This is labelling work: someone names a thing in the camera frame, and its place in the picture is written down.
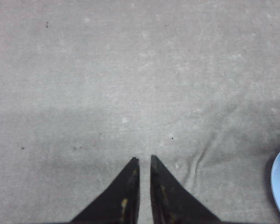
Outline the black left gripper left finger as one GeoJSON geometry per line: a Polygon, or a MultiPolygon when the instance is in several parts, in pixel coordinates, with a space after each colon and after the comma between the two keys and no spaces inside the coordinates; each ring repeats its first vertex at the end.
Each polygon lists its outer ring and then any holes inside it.
{"type": "Polygon", "coordinates": [[[140,165],[133,157],[112,183],[71,224],[136,224],[140,206],[140,165]]]}

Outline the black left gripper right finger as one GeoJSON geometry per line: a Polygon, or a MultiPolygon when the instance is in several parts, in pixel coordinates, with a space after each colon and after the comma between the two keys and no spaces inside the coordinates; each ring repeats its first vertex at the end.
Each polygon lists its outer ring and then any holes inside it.
{"type": "Polygon", "coordinates": [[[194,198],[156,156],[151,156],[150,198],[155,224],[218,224],[221,220],[194,198]]]}

